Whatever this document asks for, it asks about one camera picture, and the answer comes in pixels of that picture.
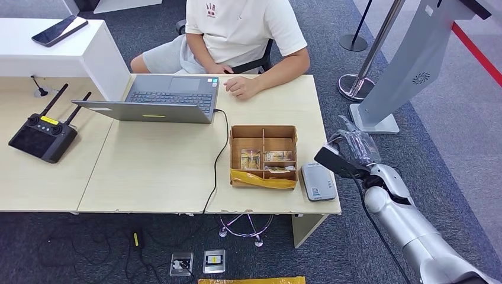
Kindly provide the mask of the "person's right hand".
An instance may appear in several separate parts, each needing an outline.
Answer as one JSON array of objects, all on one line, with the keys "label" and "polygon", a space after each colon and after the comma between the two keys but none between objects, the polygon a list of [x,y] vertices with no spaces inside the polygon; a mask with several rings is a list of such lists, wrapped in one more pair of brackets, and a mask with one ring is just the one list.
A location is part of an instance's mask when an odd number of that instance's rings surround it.
[{"label": "person's right hand", "polygon": [[233,69],[226,64],[210,63],[204,67],[209,74],[233,74]]}]

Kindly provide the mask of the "person's left hand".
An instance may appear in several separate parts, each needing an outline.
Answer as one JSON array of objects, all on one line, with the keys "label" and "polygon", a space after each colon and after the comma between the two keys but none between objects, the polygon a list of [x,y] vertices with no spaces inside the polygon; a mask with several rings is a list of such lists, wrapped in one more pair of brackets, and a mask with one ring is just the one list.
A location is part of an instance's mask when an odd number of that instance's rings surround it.
[{"label": "person's left hand", "polygon": [[247,100],[257,95],[261,90],[256,78],[237,76],[224,83],[226,91],[236,99]]}]

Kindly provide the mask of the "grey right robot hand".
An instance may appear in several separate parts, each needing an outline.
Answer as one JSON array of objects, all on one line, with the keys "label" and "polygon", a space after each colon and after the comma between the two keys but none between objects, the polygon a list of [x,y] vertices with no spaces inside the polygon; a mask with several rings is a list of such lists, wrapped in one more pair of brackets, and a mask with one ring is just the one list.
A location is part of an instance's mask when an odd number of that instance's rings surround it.
[{"label": "grey right robot hand", "polygon": [[[338,117],[342,119],[347,130],[338,129],[330,137],[328,145],[333,147],[344,159],[358,165],[370,167],[373,164],[381,163],[382,159],[373,138],[358,128],[346,116],[338,115]],[[352,155],[350,159],[341,153],[339,146],[341,142],[347,142]]]}]

